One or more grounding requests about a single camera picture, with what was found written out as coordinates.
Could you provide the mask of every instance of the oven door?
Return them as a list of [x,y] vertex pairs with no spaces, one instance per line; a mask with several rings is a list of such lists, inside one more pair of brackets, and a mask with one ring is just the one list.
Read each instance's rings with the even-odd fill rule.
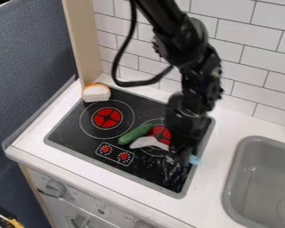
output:
[[39,192],[56,228],[123,228],[104,221],[64,199],[57,199]]

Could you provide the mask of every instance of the cabinet knob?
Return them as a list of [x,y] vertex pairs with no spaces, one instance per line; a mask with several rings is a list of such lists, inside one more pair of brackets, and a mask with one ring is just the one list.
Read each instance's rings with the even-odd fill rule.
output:
[[75,228],[94,228],[86,217],[80,215],[77,215],[73,222]]
[[154,228],[153,226],[151,226],[150,224],[146,224],[145,222],[143,221],[138,221],[134,228]]
[[61,198],[66,194],[67,191],[68,190],[63,183],[51,179],[46,184],[44,194],[55,198]]

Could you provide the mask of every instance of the white countertop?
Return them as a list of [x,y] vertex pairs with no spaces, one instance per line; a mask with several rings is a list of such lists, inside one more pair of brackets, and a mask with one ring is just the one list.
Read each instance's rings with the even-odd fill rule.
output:
[[[113,86],[110,76],[98,81]],[[126,89],[166,102],[169,93],[151,87]],[[81,86],[75,82],[6,150],[9,158],[47,169],[81,189],[105,196],[146,217],[156,217],[169,228],[241,228],[226,213],[221,194],[236,146],[243,138],[261,135],[285,143],[285,126],[218,107],[210,113],[216,126],[186,196],[174,199],[116,175],[44,143],[45,136],[76,104]]]

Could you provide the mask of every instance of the green cucumber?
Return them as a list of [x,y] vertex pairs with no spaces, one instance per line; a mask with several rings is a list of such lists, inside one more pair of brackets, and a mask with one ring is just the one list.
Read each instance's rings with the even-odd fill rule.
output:
[[145,136],[150,132],[150,130],[153,128],[152,123],[147,123],[138,126],[136,129],[133,129],[132,131],[122,135],[120,138],[118,138],[118,144],[119,145],[127,145],[139,137]]

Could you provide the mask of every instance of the red stove knob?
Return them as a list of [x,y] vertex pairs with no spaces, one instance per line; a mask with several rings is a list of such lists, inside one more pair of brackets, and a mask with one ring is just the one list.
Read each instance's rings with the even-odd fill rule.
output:
[[121,159],[121,160],[127,160],[128,158],[129,158],[129,155],[128,155],[128,154],[126,154],[126,153],[120,154],[120,159]]
[[130,155],[127,152],[119,153],[118,160],[125,163],[130,160]]
[[100,148],[100,151],[101,151],[101,153],[107,155],[107,154],[112,152],[112,148],[110,146],[108,146],[108,145],[105,145],[105,146],[102,146]]

